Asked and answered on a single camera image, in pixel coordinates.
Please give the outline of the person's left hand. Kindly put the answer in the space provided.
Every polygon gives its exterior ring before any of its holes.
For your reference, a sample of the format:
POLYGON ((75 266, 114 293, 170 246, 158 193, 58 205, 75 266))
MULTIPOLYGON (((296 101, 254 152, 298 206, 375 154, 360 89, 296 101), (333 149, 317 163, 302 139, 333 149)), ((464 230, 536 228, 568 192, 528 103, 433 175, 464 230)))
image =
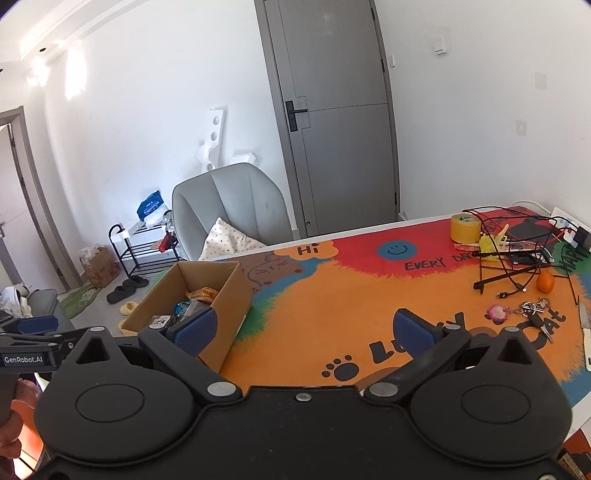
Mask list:
POLYGON ((38 458, 42 441, 34 425, 34 411, 41 394, 36 383, 19 379, 13 395, 12 409, 6 422, 1 425, 1 456, 8 459, 27 455, 38 458))

